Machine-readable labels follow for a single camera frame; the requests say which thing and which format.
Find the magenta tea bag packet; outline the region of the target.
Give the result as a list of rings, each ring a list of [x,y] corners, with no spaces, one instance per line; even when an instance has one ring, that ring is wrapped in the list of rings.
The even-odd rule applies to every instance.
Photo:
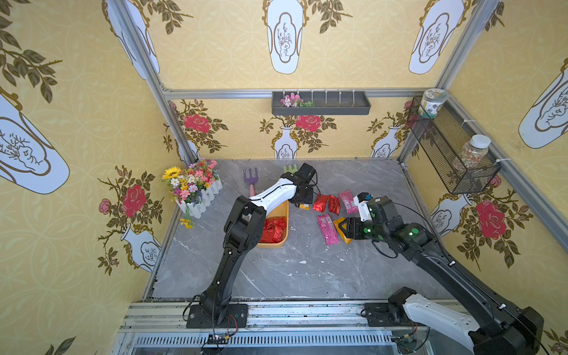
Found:
[[[317,221],[319,229],[325,238],[326,245],[332,246],[338,244],[340,242],[339,237],[331,217],[328,214],[319,215]]]

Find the pink tea bag packet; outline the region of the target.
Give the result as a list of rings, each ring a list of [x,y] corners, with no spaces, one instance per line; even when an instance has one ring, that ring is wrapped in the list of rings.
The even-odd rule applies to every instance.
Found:
[[[354,196],[351,191],[347,190],[340,192],[339,199],[343,202],[343,206],[346,208],[347,214],[354,214],[358,212],[358,207],[354,202]]]

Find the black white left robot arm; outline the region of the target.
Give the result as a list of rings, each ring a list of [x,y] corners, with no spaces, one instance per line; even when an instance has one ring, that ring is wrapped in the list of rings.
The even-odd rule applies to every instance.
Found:
[[[223,256],[209,287],[189,308],[187,328],[244,328],[248,309],[245,303],[232,303],[232,290],[247,254],[262,237],[266,216],[281,204],[303,203],[313,196],[312,179],[316,170],[303,164],[297,172],[286,172],[267,190],[251,198],[240,196],[223,228]]]

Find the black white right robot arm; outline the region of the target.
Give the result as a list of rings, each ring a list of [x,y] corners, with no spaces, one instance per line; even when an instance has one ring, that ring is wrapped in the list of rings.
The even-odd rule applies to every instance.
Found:
[[[354,198],[358,217],[339,223],[348,239],[386,243],[427,272],[466,310],[455,312],[402,287],[388,299],[385,311],[393,324],[415,322],[460,343],[473,354],[536,354],[543,349],[544,319],[535,309],[520,309],[451,257],[438,237],[419,223],[405,223],[396,203],[366,192]]]

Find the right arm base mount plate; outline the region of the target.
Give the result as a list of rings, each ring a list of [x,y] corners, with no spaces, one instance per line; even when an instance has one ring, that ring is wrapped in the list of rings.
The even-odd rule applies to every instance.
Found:
[[[409,322],[403,307],[394,303],[366,303],[360,316],[369,327],[403,326]]]

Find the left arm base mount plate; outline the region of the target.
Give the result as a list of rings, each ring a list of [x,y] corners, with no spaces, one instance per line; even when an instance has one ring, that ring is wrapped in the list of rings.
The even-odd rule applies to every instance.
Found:
[[[225,311],[207,311],[196,303],[184,311],[186,327],[198,328],[229,328],[241,329],[247,327],[249,307],[244,303],[230,303]]]

